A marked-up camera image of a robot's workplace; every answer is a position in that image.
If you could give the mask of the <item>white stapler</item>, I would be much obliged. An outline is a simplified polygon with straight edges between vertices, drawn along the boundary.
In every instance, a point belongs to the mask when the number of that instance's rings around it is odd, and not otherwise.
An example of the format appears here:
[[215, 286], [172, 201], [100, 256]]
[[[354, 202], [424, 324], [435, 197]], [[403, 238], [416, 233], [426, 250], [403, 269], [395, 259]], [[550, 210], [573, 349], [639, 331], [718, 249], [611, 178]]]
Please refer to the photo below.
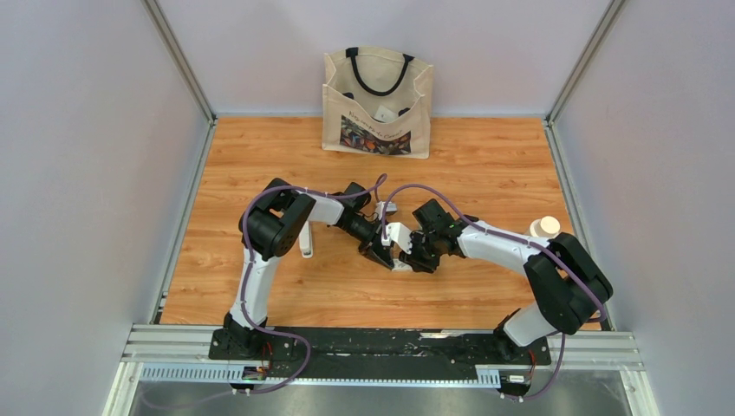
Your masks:
[[314, 244], [311, 223], [306, 222], [298, 236], [299, 250], [303, 258], [311, 258], [313, 256]]

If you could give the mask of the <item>white staples box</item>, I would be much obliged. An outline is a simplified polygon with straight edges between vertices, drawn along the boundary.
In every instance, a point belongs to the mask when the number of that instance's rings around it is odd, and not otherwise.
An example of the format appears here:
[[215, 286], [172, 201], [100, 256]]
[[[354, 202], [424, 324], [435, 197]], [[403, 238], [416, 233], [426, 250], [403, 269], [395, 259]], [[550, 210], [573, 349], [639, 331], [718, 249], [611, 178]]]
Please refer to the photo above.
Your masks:
[[394, 259], [393, 260], [393, 268], [392, 268], [392, 271], [396, 271], [396, 272], [404, 272], [404, 271], [405, 272], [410, 272], [412, 270], [413, 270], [413, 268], [409, 264], [403, 263], [403, 262], [401, 262], [398, 259]]

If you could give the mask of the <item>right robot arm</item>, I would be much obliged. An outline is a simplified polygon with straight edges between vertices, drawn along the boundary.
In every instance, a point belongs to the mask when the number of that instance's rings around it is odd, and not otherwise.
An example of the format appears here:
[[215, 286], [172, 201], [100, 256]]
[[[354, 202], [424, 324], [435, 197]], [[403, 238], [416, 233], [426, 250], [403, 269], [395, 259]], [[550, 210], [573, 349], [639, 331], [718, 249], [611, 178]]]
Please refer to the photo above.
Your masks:
[[419, 229], [409, 235], [401, 262], [433, 273], [444, 256], [502, 266], [525, 276], [533, 302], [507, 315], [494, 329], [494, 350], [508, 363], [525, 356], [530, 344], [555, 332], [575, 334], [614, 294], [591, 255], [573, 235], [531, 237], [491, 226], [476, 217], [454, 218], [431, 199], [413, 212]]

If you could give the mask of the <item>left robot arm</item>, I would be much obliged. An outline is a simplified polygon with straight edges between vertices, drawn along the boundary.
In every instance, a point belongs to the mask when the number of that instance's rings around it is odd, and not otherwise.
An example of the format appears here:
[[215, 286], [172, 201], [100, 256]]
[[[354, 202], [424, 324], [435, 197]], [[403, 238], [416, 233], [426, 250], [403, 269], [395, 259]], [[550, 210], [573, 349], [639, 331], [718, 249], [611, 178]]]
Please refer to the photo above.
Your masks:
[[342, 192], [309, 191], [274, 178], [248, 205], [239, 220], [244, 245], [244, 268], [236, 300], [222, 328], [213, 333], [213, 360], [255, 360], [268, 352], [278, 335], [268, 331], [268, 299], [276, 270], [297, 243], [306, 226], [322, 223], [346, 232], [366, 259], [387, 269], [394, 260], [381, 241], [377, 218], [363, 213], [370, 189], [355, 182]]

